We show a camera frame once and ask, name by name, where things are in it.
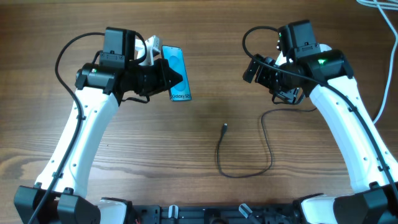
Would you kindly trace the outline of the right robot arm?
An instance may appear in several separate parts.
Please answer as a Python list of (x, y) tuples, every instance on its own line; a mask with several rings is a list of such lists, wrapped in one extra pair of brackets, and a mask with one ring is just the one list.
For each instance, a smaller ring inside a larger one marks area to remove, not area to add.
[(277, 29), (277, 59), (256, 54), (244, 80), (268, 88), (274, 103), (309, 98), (326, 121), (348, 170), (352, 194), (298, 201), (305, 223), (396, 223), (397, 161), (361, 100), (344, 53), (317, 42), (310, 21)]

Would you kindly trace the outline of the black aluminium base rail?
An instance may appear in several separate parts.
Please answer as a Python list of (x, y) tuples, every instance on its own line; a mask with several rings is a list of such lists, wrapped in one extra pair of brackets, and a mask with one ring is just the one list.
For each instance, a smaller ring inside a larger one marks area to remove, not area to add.
[(300, 214), (292, 204), (249, 206), (251, 213), (243, 215), (237, 205), (216, 207), (185, 207), (135, 205), (134, 223), (142, 224), (211, 224), (211, 223), (299, 223)]

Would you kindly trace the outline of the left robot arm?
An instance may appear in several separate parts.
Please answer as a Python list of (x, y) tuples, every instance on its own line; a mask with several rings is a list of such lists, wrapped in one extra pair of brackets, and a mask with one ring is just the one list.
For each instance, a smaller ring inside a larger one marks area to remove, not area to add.
[(160, 56), (157, 36), (144, 39), (134, 30), (108, 27), (103, 48), (76, 73), (68, 92), (73, 106), (60, 140), (31, 187), (14, 196), (23, 223), (140, 223), (131, 201), (104, 197), (87, 201), (90, 170), (103, 134), (125, 102), (124, 94), (146, 104), (151, 96), (182, 81)]

